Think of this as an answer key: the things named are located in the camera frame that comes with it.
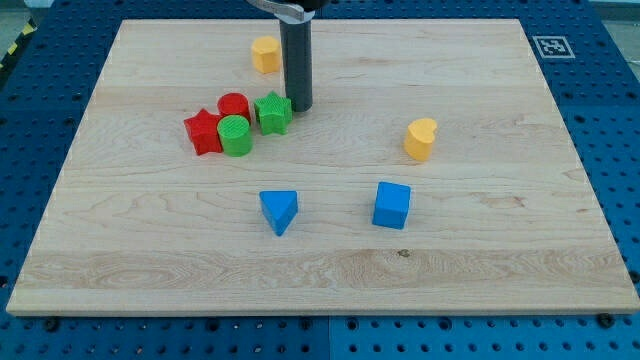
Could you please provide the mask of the black tool mount with clamp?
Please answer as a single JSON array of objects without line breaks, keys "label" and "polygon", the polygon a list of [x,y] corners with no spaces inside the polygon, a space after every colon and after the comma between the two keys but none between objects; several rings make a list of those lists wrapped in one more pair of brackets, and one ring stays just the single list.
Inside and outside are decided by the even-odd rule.
[{"label": "black tool mount with clamp", "polygon": [[268,12],[286,23],[310,21],[315,12],[328,4],[328,0],[246,0],[251,6]]}]

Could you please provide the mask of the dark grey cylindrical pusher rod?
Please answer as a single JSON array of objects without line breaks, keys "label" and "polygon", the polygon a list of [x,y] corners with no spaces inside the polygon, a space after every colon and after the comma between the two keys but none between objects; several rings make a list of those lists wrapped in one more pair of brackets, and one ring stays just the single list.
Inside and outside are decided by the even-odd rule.
[{"label": "dark grey cylindrical pusher rod", "polygon": [[311,22],[279,26],[286,97],[294,112],[306,112],[313,104]]}]

